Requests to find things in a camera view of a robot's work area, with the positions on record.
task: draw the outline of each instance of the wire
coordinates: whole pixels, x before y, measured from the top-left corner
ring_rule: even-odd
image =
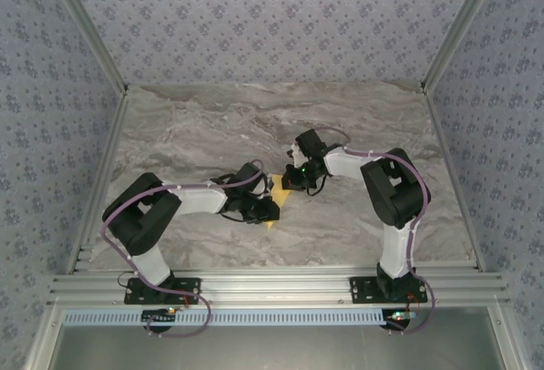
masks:
[[[189,300],[187,299],[187,295],[184,295],[184,304],[185,304],[185,309],[189,308]]]
[[[243,219],[235,219],[233,217],[230,217],[229,215],[226,215],[226,214],[220,214],[221,217],[223,217],[224,219],[229,219],[230,221],[234,221],[235,223],[248,223],[248,224],[253,224],[253,223],[257,223],[258,221],[256,219],[251,219],[249,221],[244,221]]]
[[[206,306],[207,309],[207,316],[204,323],[201,324],[200,327],[198,327],[195,331],[189,332],[189,333],[175,333],[175,334],[161,334],[160,337],[162,338],[170,338],[170,339],[181,339],[181,338],[189,338],[192,336],[196,336],[197,334],[200,334],[204,332],[207,328],[207,325],[209,324],[210,320],[212,319],[212,306],[210,303],[202,297],[198,293],[188,292],[188,291],[179,291],[174,289],[168,289],[165,287],[158,287],[154,283],[151,283],[147,280],[145,276],[143,276],[139,270],[136,264],[132,261],[131,257],[129,257],[126,253],[124,253],[121,248],[115,244],[107,235],[106,235],[106,229],[111,224],[111,221],[113,221],[120,213],[122,213],[126,208],[130,207],[132,204],[142,200],[143,198],[150,196],[155,193],[159,193],[161,191],[177,191],[183,189],[201,189],[201,188],[214,188],[214,189],[228,189],[233,187],[239,187],[241,185],[246,185],[248,183],[251,183],[255,179],[257,179],[259,176],[263,174],[264,164],[259,159],[254,159],[251,161],[251,163],[258,163],[260,169],[257,173],[255,173],[252,177],[249,179],[243,180],[238,183],[232,183],[227,185],[209,185],[209,184],[198,184],[198,185],[162,185],[160,187],[156,187],[153,189],[149,189],[147,191],[143,191],[139,193],[138,195],[132,197],[131,199],[125,201],[121,206],[116,208],[110,216],[104,221],[102,224],[102,227],[100,228],[100,236],[104,241],[106,241],[113,249],[116,250],[116,252],[125,260],[125,262],[130,266],[130,268],[136,273],[140,281],[142,281],[147,287],[150,287],[151,289],[155,289],[156,291],[163,292],[163,293],[170,293],[173,295],[179,295],[179,296],[190,296],[193,298],[197,298],[202,301],[202,303]],[[159,336],[159,333],[153,333],[150,332],[150,336]]]
[[[230,181],[230,179],[232,179],[233,177],[235,177],[232,173],[228,173],[228,174],[224,174],[223,176],[219,176],[216,178],[216,180],[221,180],[221,181],[225,181],[225,179],[227,179],[227,182]],[[269,180],[267,179],[267,177],[261,173],[261,179],[263,179],[264,181],[264,190],[262,193],[259,193],[259,194],[253,194],[253,193],[250,193],[252,196],[255,196],[255,197],[259,197],[259,196],[262,196],[264,193],[266,193],[266,191],[269,189]]]
[[[323,176],[323,180],[321,181],[321,187],[317,191],[310,193],[309,187],[306,187],[306,194],[308,194],[310,197],[317,196],[318,194],[320,194],[321,191],[323,190],[323,187],[325,187],[325,181],[326,181],[326,175]]]
[[[412,292],[409,292],[407,295],[408,295],[408,304],[406,304],[406,310],[410,311],[411,300],[414,299],[417,302],[416,314],[419,315],[419,312],[421,311],[421,305],[419,303],[419,299]]]
[[[343,130],[338,128],[333,128],[332,126],[318,126],[317,128],[314,128],[314,130],[331,130],[332,132],[336,132],[337,134],[341,134],[344,138],[346,138],[346,141],[344,142],[344,145],[347,145],[348,143],[351,143],[351,138],[348,134],[346,134]]]
[[[121,276],[125,275],[125,274],[132,274],[132,271],[130,270],[125,270],[123,271],[122,273],[119,274],[119,276],[117,277],[117,283],[119,284],[120,287],[124,287],[125,289],[128,289],[128,286],[127,285],[123,285],[120,280],[121,280]]]

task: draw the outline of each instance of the gray marble table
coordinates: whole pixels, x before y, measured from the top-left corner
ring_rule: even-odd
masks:
[[[195,183],[255,157],[282,174],[286,151],[308,128],[350,133],[354,149],[402,147],[433,194],[416,235],[416,260],[473,259],[473,250],[421,94],[387,83],[203,84],[128,91],[106,202],[143,172]],[[341,141],[322,133],[328,143]],[[332,178],[315,197],[294,192],[270,231],[218,215],[175,216],[161,239],[173,268],[248,265],[369,265],[382,252],[382,223],[364,187]],[[91,269],[124,264],[97,233]]]

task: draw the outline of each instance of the yellow cloth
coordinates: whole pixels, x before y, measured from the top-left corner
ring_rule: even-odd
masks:
[[[281,176],[279,174],[272,174],[272,181],[274,182],[274,187],[272,187],[272,192],[270,194],[272,195],[272,200],[274,200],[278,207],[281,208],[283,203],[286,202],[290,190],[283,190],[281,188]],[[265,221],[263,224],[266,224],[270,231],[274,221]]]

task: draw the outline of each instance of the enclosure wall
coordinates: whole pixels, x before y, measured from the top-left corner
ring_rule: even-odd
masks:
[[[544,368],[544,0],[487,0],[433,92],[489,270]]]
[[[129,84],[421,80],[462,0],[82,0]]]
[[[60,0],[0,0],[0,368],[70,254],[117,96]]]

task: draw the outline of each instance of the robotic arm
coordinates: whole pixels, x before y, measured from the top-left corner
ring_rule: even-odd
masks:
[[[396,300],[405,295],[406,283],[412,282],[406,260],[410,222],[423,205],[421,187],[410,170],[384,157],[348,154],[340,144],[327,146],[314,129],[300,134],[287,154],[293,164],[286,166],[282,177],[284,190],[310,194],[309,189],[316,189],[317,179],[322,178],[321,188],[310,194],[314,195],[322,189],[327,176],[346,176],[364,182],[374,211],[383,222],[383,252],[377,265],[377,284],[387,299]],[[402,149],[392,149],[389,154],[413,166]]]
[[[249,162],[236,174],[226,174],[203,185],[180,186],[177,191],[161,191],[146,196],[119,213],[108,228],[127,249],[130,259],[149,282],[172,289],[175,278],[157,243],[176,213],[219,213],[227,217],[225,213],[239,212],[241,219],[235,221],[248,224],[279,219],[280,208],[270,196],[273,184],[269,177],[263,174],[261,178],[243,185],[245,180],[257,173],[259,169]],[[217,188],[217,185],[227,182],[242,185]],[[131,198],[162,185],[164,183],[153,173],[142,174],[104,211],[102,220],[106,221]],[[156,293],[157,302],[168,296],[166,293]]]

